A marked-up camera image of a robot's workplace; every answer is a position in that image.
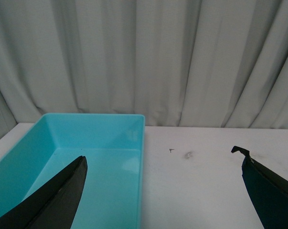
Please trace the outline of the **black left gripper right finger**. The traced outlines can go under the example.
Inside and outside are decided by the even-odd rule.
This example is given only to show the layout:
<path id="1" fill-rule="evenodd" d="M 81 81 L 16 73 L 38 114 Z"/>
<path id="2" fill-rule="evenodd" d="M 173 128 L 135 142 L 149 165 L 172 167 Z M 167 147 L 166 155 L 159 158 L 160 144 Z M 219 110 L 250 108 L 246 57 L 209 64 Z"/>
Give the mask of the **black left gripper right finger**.
<path id="1" fill-rule="evenodd" d="M 247 149 L 234 146 L 232 153 L 243 154 L 242 178 L 265 229 L 288 229 L 288 181 L 250 156 Z"/>

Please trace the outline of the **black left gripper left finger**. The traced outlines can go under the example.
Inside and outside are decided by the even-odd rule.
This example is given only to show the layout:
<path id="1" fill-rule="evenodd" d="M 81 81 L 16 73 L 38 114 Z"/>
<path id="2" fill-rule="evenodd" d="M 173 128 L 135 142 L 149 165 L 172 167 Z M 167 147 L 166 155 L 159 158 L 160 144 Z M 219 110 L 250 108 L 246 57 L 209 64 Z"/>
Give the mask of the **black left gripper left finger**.
<path id="1" fill-rule="evenodd" d="M 0 217 L 0 229 L 70 229 L 83 193 L 87 160 L 79 156 Z"/>

